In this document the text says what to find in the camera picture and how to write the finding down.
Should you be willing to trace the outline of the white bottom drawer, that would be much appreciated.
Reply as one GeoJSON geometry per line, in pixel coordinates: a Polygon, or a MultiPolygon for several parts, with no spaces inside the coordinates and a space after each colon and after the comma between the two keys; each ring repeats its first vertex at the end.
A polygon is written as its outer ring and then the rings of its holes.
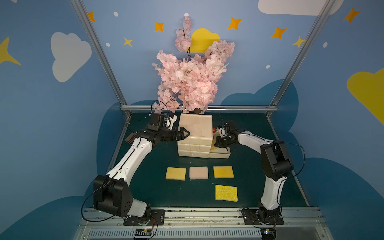
{"type": "MultiPolygon", "coordinates": [[[[213,139],[216,139],[216,137],[219,136],[217,134],[213,134],[213,139]]],[[[216,151],[209,153],[209,158],[216,158],[216,159],[228,159],[231,155],[230,148],[218,148],[216,151]]]]}

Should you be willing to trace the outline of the white three-drawer cabinet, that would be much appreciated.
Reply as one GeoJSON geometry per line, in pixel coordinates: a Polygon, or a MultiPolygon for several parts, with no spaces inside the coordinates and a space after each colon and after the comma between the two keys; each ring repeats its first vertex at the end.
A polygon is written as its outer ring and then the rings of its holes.
{"type": "Polygon", "coordinates": [[[190,135],[178,141],[178,153],[182,157],[209,158],[213,141],[213,117],[211,115],[181,114],[179,130],[183,127],[190,135]]]}

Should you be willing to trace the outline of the pale yellow foam sponge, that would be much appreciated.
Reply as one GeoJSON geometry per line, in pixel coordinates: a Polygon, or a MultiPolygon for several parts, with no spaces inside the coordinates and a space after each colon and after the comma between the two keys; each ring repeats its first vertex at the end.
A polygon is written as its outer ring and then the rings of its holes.
{"type": "Polygon", "coordinates": [[[167,167],[166,180],[185,181],[186,168],[167,167]]]}

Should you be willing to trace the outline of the pink sponge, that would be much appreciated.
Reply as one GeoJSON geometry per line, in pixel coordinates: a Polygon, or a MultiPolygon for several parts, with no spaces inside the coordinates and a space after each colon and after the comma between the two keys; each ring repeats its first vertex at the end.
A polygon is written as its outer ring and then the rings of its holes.
{"type": "Polygon", "coordinates": [[[207,180],[209,178],[208,167],[190,167],[190,180],[207,180]]]}

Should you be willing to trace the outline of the bright yellow porous sponge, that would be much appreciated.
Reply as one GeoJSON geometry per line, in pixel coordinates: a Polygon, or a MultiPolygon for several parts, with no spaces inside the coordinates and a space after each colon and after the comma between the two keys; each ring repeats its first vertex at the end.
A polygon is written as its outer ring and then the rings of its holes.
{"type": "Polygon", "coordinates": [[[215,185],[215,199],[219,201],[237,202],[237,187],[215,185]]]}

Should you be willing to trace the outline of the light yellow coarse sponge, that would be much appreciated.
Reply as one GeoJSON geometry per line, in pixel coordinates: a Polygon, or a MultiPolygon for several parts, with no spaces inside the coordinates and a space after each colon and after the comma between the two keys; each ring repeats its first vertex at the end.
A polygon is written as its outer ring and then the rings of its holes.
{"type": "Polygon", "coordinates": [[[212,144],[211,144],[211,149],[210,149],[211,152],[214,152],[214,151],[216,151],[218,149],[215,146],[215,144],[216,144],[216,139],[213,139],[212,144]]]}

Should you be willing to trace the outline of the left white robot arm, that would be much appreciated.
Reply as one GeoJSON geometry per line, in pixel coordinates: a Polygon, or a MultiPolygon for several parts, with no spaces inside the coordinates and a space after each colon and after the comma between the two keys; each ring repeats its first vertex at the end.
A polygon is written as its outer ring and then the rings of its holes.
{"type": "Polygon", "coordinates": [[[145,128],[133,135],[130,149],[106,175],[98,175],[93,183],[93,207],[111,217],[134,216],[146,224],[151,219],[150,204],[134,199],[130,184],[145,159],[159,142],[182,141],[190,136],[184,127],[174,129],[177,116],[166,109],[165,113],[151,112],[145,128]]]}

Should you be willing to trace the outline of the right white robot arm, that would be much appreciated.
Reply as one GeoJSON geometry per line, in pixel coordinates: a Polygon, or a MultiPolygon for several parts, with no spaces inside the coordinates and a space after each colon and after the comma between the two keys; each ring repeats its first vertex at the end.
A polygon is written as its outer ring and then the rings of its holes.
{"type": "Polygon", "coordinates": [[[235,122],[226,122],[216,128],[219,136],[215,137],[215,147],[229,148],[240,144],[256,151],[261,155],[262,169],[265,174],[264,193],[259,201],[259,207],[251,210],[244,207],[241,210],[246,225],[283,225],[280,197],[287,180],[298,174],[289,176],[294,170],[294,163],[287,148],[288,144],[280,140],[269,140],[246,130],[239,130],[235,122]]]}

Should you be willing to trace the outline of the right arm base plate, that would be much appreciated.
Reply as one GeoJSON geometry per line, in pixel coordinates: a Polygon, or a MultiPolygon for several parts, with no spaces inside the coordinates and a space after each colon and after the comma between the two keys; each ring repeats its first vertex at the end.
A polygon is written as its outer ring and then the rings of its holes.
{"type": "Polygon", "coordinates": [[[242,208],[241,215],[245,225],[283,225],[282,208],[277,207],[274,210],[265,208],[249,209],[242,208]]]}

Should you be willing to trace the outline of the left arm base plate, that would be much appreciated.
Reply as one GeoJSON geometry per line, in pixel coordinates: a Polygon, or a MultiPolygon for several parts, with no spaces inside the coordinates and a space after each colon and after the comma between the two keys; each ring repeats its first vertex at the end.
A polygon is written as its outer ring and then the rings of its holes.
{"type": "Polygon", "coordinates": [[[163,226],[165,220],[165,210],[151,210],[142,217],[127,215],[124,218],[124,226],[163,226]]]}

